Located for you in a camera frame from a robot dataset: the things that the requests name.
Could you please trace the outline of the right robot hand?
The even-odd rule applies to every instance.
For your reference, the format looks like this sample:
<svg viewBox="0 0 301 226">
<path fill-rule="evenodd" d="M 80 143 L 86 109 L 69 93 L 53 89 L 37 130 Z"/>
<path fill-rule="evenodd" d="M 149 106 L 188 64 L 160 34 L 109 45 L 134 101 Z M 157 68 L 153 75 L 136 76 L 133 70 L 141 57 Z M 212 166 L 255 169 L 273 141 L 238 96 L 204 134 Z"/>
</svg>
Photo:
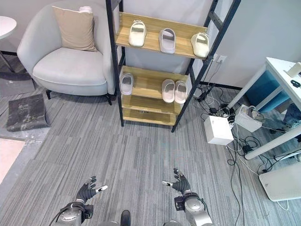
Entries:
<svg viewBox="0 0 301 226">
<path fill-rule="evenodd" d="M 168 182 L 162 180 L 161 183 L 165 186 L 169 186 L 174 190 L 180 192 L 182 195 L 191 193 L 190 184 L 184 174 L 181 172 L 180 169 L 174 168 L 175 178 L 177 179 L 176 182 Z"/>
</svg>

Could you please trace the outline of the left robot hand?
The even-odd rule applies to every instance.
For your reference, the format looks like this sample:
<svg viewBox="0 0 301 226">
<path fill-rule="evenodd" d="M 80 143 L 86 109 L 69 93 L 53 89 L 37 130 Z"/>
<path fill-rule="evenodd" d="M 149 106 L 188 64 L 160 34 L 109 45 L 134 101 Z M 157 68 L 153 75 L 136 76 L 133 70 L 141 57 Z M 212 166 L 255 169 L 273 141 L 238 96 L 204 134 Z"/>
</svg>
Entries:
<svg viewBox="0 0 301 226">
<path fill-rule="evenodd" d="M 95 188 L 96 181 L 97 181 L 96 176 L 91 176 L 77 192 L 75 202 L 80 202 L 82 204 L 85 204 L 87 200 L 91 199 L 96 194 L 99 194 L 100 192 L 108 188 L 107 185 L 103 185 L 98 188 Z"/>
</svg>

